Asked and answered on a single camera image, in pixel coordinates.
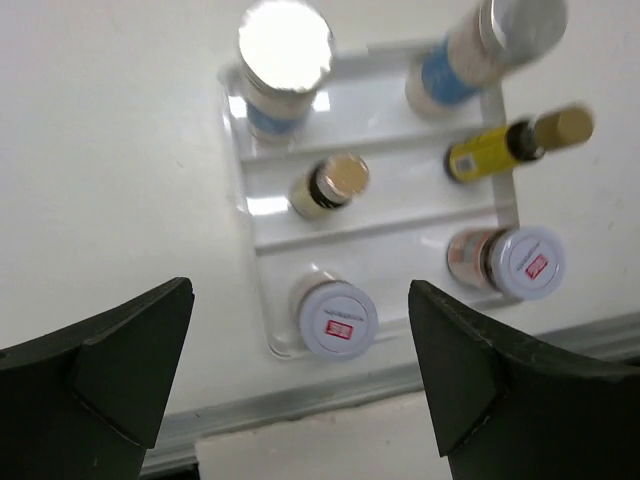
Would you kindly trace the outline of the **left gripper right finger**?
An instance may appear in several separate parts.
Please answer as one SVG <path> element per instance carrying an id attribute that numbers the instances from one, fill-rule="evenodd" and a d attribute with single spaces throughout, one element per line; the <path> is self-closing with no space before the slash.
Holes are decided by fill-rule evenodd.
<path id="1" fill-rule="evenodd" d="M 439 454 L 455 479 L 635 479 L 639 370 L 555 347 L 425 280 L 408 313 Z"/>

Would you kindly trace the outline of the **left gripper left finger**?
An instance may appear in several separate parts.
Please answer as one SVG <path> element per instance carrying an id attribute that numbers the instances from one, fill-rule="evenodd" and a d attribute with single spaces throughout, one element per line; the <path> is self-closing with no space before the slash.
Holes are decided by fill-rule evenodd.
<path id="1" fill-rule="evenodd" d="M 159 434 L 195 295 L 173 278 L 1 352 L 4 479 L 136 479 Z"/>

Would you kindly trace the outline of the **dark spice jar red label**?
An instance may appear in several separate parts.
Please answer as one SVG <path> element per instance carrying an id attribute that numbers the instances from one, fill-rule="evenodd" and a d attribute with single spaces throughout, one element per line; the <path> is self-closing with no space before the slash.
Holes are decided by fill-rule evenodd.
<path id="1" fill-rule="evenodd" d="M 539 226 L 463 230 L 449 242 L 446 262 L 460 284 L 516 301 L 549 296 L 566 272 L 559 237 Z"/>

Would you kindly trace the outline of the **tan spice jar red label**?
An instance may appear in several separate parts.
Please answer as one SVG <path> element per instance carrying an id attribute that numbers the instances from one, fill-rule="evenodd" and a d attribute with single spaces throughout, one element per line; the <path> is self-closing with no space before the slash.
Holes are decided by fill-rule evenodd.
<path id="1" fill-rule="evenodd" d="M 289 304 L 302 343 L 326 361 L 361 356 L 379 331 L 378 313 L 370 296 L 326 270 L 301 276 L 291 289 Z"/>

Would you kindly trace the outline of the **yellow label bottle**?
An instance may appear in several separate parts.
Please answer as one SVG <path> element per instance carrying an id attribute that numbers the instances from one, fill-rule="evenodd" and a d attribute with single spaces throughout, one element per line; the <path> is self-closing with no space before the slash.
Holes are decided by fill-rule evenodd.
<path id="1" fill-rule="evenodd" d="M 318 219 L 349 206 L 364 193 L 369 181 L 369 168 L 361 156 L 333 154 L 294 182 L 289 203 L 301 217 Z"/>
<path id="2" fill-rule="evenodd" d="M 445 154 L 444 170 L 457 183 L 476 182 L 582 145 L 594 126 L 592 110 L 582 104 L 522 118 L 453 143 Z"/>

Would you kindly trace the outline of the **blue label bead jar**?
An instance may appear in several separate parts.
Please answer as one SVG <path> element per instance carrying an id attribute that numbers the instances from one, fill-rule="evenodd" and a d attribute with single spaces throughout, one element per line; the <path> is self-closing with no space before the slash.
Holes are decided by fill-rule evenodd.
<path id="1" fill-rule="evenodd" d="M 237 49 L 251 133 L 289 142 L 332 71 L 336 42 L 327 20 L 305 1 L 259 1 L 241 18 Z"/>
<path id="2" fill-rule="evenodd" d="M 411 66 L 405 82 L 419 115 L 447 114 L 548 54 L 568 24 L 565 1 L 482 1 Z"/>

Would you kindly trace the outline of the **white tiered organizer tray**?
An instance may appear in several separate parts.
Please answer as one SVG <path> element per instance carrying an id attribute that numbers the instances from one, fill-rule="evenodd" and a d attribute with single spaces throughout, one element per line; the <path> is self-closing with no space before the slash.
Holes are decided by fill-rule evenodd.
<path id="1" fill-rule="evenodd" d="M 225 155 L 244 215 L 260 319 L 272 353 L 307 355 L 294 318 L 295 293 L 322 273 L 354 284 L 378 312 L 377 340 L 409 331 L 407 294 L 425 279 L 480 310 L 506 306 L 500 293 L 458 283 L 445 256 L 450 239 L 471 228 L 518 221 L 514 182 L 503 174 L 468 186 L 444 171 L 449 146 L 505 121 L 493 86 L 451 115 L 422 118 L 409 107 L 405 79 L 422 46 L 385 47 L 340 56 L 288 144 L 251 134 L 238 66 L 219 74 Z M 369 167 L 365 192 L 349 206 L 307 220 L 291 206 L 295 182 L 333 154 L 353 153 Z"/>

